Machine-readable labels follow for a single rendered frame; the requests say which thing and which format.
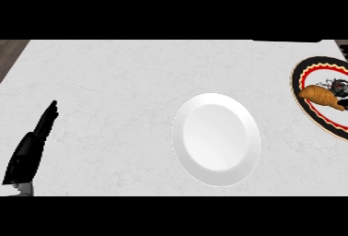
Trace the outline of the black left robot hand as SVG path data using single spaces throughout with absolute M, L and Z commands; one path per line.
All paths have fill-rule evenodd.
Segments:
M 33 132 L 29 132 L 11 156 L 2 184 L 30 183 L 38 174 L 45 153 L 45 142 L 60 117 L 58 102 L 54 100 Z

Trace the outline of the white plate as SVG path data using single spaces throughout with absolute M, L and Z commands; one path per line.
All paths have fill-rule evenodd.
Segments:
M 241 183 L 262 155 L 262 135 L 245 106 L 219 93 L 194 97 L 175 116 L 172 144 L 185 171 L 201 183 Z

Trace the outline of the brown croissant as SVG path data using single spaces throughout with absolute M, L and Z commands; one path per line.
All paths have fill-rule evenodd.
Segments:
M 340 105 L 340 100 L 332 91 L 318 85 L 307 86 L 300 92 L 300 97 L 322 106 L 331 106 L 340 111 L 346 110 L 346 107 Z

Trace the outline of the black red patterned plate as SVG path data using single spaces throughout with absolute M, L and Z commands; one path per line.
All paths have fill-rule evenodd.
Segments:
M 328 56 L 315 56 L 297 64 L 291 74 L 291 91 L 304 114 L 335 137 L 348 141 L 348 63 Z M 300 97 L 302 90 L 318 85 L 331 90 L 344 111 L 322 106 Z

